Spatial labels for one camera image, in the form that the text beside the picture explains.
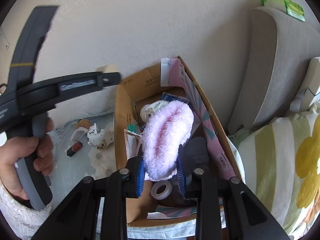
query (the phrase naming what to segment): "human hand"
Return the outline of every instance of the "human hand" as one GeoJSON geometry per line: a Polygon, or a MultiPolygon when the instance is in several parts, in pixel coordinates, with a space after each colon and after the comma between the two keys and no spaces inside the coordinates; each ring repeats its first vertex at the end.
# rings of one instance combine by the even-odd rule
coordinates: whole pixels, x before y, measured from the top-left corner
{"type": "MultiPolygon", "coordinates": [[[[53,122],[48,118],[46,132],[52,129],[53,122]]],[[[14,163],[19,158],[29,156],[36,149],[38,158],[34,160],[33,167],[36,171],[41,171],[43,175],[49,175],[53,171],[53,145],[48,135],[45,135],[40,142],[37,137],[14,137],[0,147],[0,178],[6,189],[14,197],[24,200],[29,199],[20,184],[14,163]]]]}

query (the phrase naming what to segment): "pink fleece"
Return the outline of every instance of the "pink fleece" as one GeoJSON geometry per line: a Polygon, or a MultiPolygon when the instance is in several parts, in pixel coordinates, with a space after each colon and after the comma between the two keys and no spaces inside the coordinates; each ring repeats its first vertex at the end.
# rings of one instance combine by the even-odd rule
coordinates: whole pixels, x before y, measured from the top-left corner
{"type": "Polygon", "coordinates": [[[179,145],[190,137],[193,118],[190,107],[180,101],[170,102],[151,116],[141,137],[150,180],[168,179],[176,173],[179,145]]]}

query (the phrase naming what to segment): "chair backrest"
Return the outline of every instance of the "chair backrest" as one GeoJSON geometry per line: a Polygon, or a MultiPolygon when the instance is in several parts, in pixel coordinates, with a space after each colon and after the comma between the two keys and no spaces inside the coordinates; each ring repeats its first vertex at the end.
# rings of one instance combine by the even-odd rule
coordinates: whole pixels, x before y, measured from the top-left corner
{"type": "Polygon", "coordinates": [[[249,62],[228,124],[230,134],[256,128],[289,109],[307,72],[320,56],[320,33],[270,7],[252,10],[249,62]]]}

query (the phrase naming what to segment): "green package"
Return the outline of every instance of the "green package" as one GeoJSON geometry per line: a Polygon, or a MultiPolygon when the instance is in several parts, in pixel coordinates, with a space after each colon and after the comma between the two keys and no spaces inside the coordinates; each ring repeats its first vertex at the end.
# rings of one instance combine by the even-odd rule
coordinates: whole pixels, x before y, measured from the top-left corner
{"type": "Polygon", "coordinates": [[[262,0],[264,6],[270,6],[305,22],[303,8],[291,0],[262,0]]]}

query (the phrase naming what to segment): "white figurine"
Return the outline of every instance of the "white figurine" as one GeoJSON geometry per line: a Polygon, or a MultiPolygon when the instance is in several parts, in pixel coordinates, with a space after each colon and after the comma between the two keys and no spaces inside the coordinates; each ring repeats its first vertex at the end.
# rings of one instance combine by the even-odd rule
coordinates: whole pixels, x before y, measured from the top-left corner
{"type": "Polygon", "coordinates": [[[101,129],[94,123],[87,133],[88,144],[99,150],[105,149],[110,143],[113,143],[114,133],[110,130],[101,129]]]}

